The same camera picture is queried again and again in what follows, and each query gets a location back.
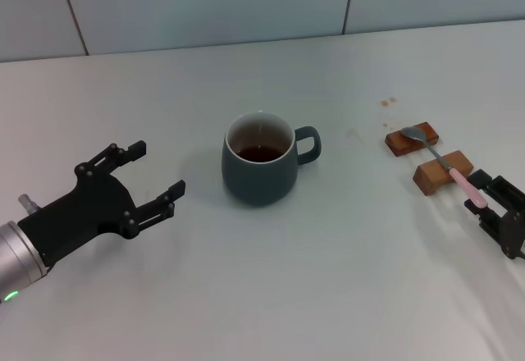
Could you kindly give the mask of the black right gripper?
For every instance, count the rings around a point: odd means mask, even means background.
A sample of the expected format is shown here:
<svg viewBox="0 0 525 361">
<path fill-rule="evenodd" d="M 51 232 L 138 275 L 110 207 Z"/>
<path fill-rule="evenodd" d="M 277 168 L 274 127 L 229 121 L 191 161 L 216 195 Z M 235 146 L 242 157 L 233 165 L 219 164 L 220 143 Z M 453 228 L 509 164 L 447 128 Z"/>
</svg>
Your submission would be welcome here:
<svg viewBox="0 0 525 361">
<path fill-rule="evenodd" d="M 507 258 L 524 259 L 524 193 L 504 177 L 493 178 L 483 170 L 473 172 L 468 182 L 485 191 L 506 212 L 499 216 L 487 206 L 479 208 L 471 199 L 464 202 L 465 208 L 477 216 L 480 227 L 501 247 Z"/>
</svg>

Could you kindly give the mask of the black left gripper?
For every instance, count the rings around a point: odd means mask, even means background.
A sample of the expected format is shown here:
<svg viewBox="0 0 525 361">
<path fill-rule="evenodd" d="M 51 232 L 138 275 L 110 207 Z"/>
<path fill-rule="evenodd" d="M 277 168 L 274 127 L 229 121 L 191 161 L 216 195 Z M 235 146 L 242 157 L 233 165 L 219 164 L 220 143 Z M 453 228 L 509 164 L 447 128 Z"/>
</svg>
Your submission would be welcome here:
<svg viewBox="0 0 525 361">
<path fill-rule="evenodd" d="M 54 266 L 101 234 L 130 240 L 174 216 L 176 200 L 185 195 L 183 180 L 155 200 L 136 207 L 127 188 L 110 175 L 146 153 L 143 140 L 127 149 L 110 144 L 75 168 L 77 183 L 70 193 L 18 222 L 46 266 Z"/>
</svg>

